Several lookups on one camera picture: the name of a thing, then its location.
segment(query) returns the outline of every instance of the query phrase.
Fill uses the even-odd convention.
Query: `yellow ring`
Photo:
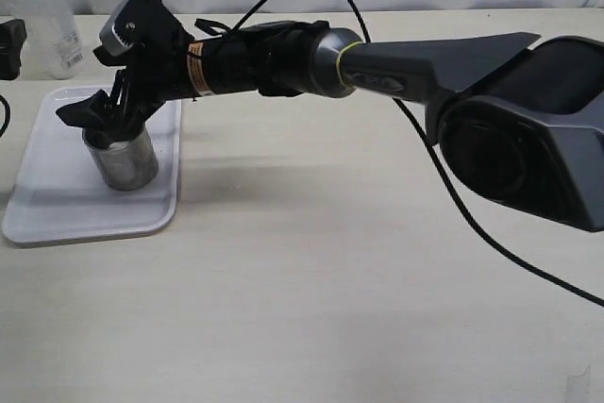
[[[336,73],[338,74],[340,83],[342,85],[345,85],[346,87],[352,87],[352,85],[350,85],[346,81],[344,81],[344,77],[342,76],[342,71],[340,70],[340,60],[342,59],[342,55],[344,54],[344,52],[346,52],[348,49],[355,47],[357,44],[362,44],[362,43],[363,42],[352,42],[348,46],[343,47],[342,50],[340,51],[340,53],[338,54],[338,57],[336,58]]]

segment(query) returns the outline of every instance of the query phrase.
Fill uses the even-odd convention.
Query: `clear plastic container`
[[[25,21],[27,44],[57,79],[83,67],[82,41],[67,0],[0,0],[10,14]]]

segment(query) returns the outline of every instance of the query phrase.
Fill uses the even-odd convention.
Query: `metal cup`
[[[145,126],[128,142],[108,143],[90,129],[84,129],[82,139],[103,180],[116,191],[140,189],[158,174],[158,158]]]

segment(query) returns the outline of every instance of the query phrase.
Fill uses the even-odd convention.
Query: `black cable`
[[[0,137],[2,137],[7,131],[8,124],[10,123],[10,104],[2,95],[0,95],[0,104],[4,106],[4,122],[2,123],[2,126],[0,126]]]
[[[235,32],[236,30],[241,28],[243,26],[243,24],[268,1],[269,0],[260,0],[226,34],[228,35],[229,33]],[[352,8],[352,11],[354,12],[355,16],[357,17],[357,21],[359,22],[359,26],[361,27],[362,34],[363,34],[365,41],[371,42],[371,37],[369,35],[369,31],[367,30],[365,21],[363,20],[362,15],[359,12],[359,9],[357,8],[355,2],[353,0],[346,0],[346,2],[348,2],[348,5]],[[398,108],[405,114],[407,119],[411,122],[413,129],[415,129],[415,132],[422,140],[422,143],[424,144],[424,147],[428,151],[428,155],[430,156],[430,159],[432,160],[434,167],[436,167],[436,171],[438,172],[439,176],[441,177],[441,180],[443,181],[443,183],[446,187],[446,190],[448,191],[449,195],[451,196],[451,199],[455,203],[455,206],[460,211],[461,216],[463,217],[463,219],[465,219],[465,221],[468,223],[468,225],[479,235],[479,237],[485,243],[487,243],[489,246],[491,246],[494,250],[496,250],[499,254],[501,254],[506,259],[508,259],[511,262],[513,262],[514,264],[520,266],[522,269],[532,273],[533,275],[535,275],[537,277],[547,280],[548,282],[551,282],[554,285],[557,285],[572,294],[576,294],[577,296],[582,297],[583,299],[586,299],[587,301],[593,302],[594,304],[597,304],[598,306],[604,308],[604,299],[602,299],[598,296],[595,296],[594,294],[588,293],[588,292],[582,290],[581,288],[576,287],[575,285],[572,285],[571,283],[568,283],[565,280],[562,280],[559,277],[549,274],[548,272],[536,267],[535,265],[529,263],[528,261],[521,259],[517,255],[513,254],[508,248],[506,248],[505,246],[500,244],[498,241],[496,241],[489,233],[487,233],[484,230],[484,228],[482,228],[480,226],[480,224],[476,221],[476,219],[474,219],[474,217],[470,213],[470,210],[463,203],[463,200],[461,200],[459,193],[453,186],[451,179],[449,178],[448,174],[446,173],[445,167],[443,166],[443,164],[441,163],[441,160],[438,158],[436,152],[430,145],[426,132],[424,132],[424,129],[422,129],[422,127],[420,126],[417,119],[413,116],[410,109],[404,104],[404,102],[402,100],[400,100],[398,98],[393,98],[393,100],[396,103],[396,105],[398,106]]]

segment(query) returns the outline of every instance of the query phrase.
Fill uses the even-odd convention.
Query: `table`
[[[257,21],[285,17],[355,26],[347,14]],[[78,77],[44,80],[26,49],[22,77],[0,82],[14,110],[0,215],[42,97],[111,81],[91,54],[105,19],[77,18],[88,57]],[[517,30],[604,40],[598,9],[367,21],[376,41]],[[0,243],[2,401],[562,402],[567,377],[590,365],[591,401],[604,397],[604,311],[483,243],[388,98],[187,102],[181,174],[176,218],[154,236]],[[601,234],[461,193],[511,250],[604,294]]]

